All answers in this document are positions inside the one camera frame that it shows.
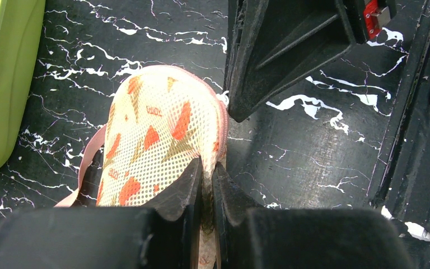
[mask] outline red component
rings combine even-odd
[[[378,25],[375,24],[372,18],[372,14],[375,13],[377,9],[378,0],[371,0],[363,11],[363,17],[365,18],[365,24],[367,26],[367,32],[370,39],[376,37],[381,31],[381,29],[378,27]]]

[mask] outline mesh bag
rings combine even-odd
[[[75,201],[103,143],[97,206],[140,206],[177,180],[196,157],[203,164],[202,196],[209,197],[215,165],[226,157],[227,132],[226,106],[204,81],[178,67],[142,68],[119,86],[107,125],[85,148],[78,189],[57,206]],[[199,268],[211,269],[215,255],[214,234],[200,230]]]

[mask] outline marble tabletop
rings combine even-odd
[[[227,170],[266,207],[369,206],[388,162],[384,141],[409,51],[430,16],[430,1],[396,2],[397,17],[375,40],[230,122]],[[171,64],[221,94],[226,50],[227,1],[47,1],[20,135],[0,169],[0,222],[76,188],[82,150],[126,77]],[[98,159],[83,184],[84,206],[96,201]]]

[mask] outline bag strap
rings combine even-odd
[[[70,207],[75,203],[78,194],[80,193],[81,185],[83,183],[83,178],[85,177],[85,172],[88,166],[90,166],[95,157],[96,152],[100,150],[101,146],[105,144],[105,132],[106,124],[99,129],[95,135],[90,139],[88,145],[83,152],[83,158],[80,163],[80,170],[78,171],[78,188],[74,190],[69,196],[65,197],[63,200],[58,202],[55,207]]]

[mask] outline green container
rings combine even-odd
[[[0,0],[0,167],[17,140],[44,10],[45,0]]]

